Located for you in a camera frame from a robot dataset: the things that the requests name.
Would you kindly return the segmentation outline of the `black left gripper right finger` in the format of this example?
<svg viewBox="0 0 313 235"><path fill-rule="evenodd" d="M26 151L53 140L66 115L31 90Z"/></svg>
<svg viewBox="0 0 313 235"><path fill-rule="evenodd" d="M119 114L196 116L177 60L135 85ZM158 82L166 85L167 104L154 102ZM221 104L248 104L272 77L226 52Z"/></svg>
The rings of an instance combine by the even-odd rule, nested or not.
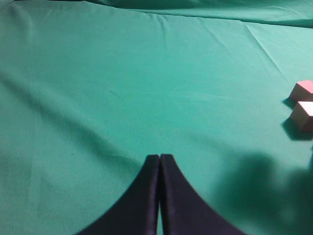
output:
<svg viewBox="0 0 313 235"><path fill-rule="evenodd" d="M159 198L165 235L242 234L206 204L170 154L160 156Z"/></svg>

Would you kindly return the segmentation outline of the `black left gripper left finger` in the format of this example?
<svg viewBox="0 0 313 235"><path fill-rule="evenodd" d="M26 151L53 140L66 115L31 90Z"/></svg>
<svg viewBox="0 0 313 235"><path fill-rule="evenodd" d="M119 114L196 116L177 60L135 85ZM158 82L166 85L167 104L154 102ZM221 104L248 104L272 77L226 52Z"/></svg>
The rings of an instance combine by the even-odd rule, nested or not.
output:
<svg viewBox="0 0 313 235"><path fill-rule="evenodd" d="M124 194L79 235L155 235L160 157L149 155Z"/></svg>

